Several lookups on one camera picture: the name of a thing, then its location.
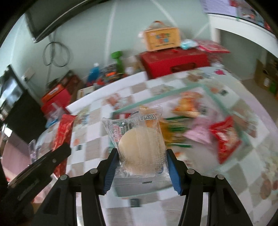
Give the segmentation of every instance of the floor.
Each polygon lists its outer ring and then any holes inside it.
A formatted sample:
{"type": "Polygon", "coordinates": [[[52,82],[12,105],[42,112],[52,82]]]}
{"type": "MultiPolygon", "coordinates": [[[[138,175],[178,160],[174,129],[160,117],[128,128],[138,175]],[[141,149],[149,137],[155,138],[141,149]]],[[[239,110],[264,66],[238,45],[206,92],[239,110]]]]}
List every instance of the floor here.
{"type": "Polygon", "coordinates": [[[259,87],[253,79],[244,80],[242,84],[258,99],[273,121],[277,122],[278,100],[274,98],[273,94],[259,87]]]}

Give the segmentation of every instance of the green dumbbell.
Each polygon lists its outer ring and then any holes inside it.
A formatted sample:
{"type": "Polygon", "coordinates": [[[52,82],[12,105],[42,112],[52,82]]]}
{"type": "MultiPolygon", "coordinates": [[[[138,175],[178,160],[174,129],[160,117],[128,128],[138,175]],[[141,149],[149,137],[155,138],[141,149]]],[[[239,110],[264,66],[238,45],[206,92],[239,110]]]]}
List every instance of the green dumbbell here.
{"type": "Polygon", "coordinates": [[[124,73],[125,72],[124,67],[123,67],[123,62],[120,59],[120,57],[122,55],[123,55],[122,51],[117,51],[117,52],[111,53],[112,59],[115,59],[117,61],[117,71],[118,71],[118,73],[124,73]]]}

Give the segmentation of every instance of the white shelf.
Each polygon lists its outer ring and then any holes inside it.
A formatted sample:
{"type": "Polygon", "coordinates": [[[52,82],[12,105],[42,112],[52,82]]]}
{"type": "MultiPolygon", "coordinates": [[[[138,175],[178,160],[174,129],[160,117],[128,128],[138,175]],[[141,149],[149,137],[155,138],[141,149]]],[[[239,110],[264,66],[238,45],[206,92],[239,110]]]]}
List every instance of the white shelf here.
{"type": "Polygon", "coordinates": [[[219,30],[228,31],[249,39],[278,57],[278,42],[274,34],[268,30],[231,16],[208,14],[210,22],[211,38],[220,42],[219,30]]]}

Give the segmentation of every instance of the blue gripper pad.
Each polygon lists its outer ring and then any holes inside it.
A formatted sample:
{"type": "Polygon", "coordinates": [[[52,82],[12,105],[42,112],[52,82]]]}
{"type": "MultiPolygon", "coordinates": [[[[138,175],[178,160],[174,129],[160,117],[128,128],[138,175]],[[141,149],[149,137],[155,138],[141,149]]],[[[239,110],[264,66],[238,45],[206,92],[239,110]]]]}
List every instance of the blue gripper pad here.
{"type": "Polygon", "coordinates": [[[120,162],[119,162],[119,154],[118,151],[115,153],[111,164],[107,170],[107,173],[104,177],[104,187],[103,187],[103,191],[106,194],[106,192],[108,192],[111,188],[114,176],[115,176],[115,170],[116,168],[119,166],[120,162]]]}
{"type": "Polygon", "coordinates": [[[181,187],[181,181],[180,181],[180,175],[176,169],[176,166],[174,164],[174,161],[169,154],[169,150],[167,152],[167,161],[168,161],[168,170],[169,170],[169,175],[172,181],[172,185],[174,187],[174,190],[178,192],[180,195],[182,193],[182,187],[181,187]]]}

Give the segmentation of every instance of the colorful logo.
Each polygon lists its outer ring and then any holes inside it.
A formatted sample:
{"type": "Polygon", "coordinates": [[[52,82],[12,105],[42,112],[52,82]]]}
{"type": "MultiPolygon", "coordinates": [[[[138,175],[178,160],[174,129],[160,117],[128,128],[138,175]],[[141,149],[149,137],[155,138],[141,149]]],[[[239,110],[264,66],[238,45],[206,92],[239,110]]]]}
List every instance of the colorful logo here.
{"type": "Polygon", "coordinates": [[[170,33],[161,33],[155,36],[160,44],[166,44],[169,42],[170,33]]]}

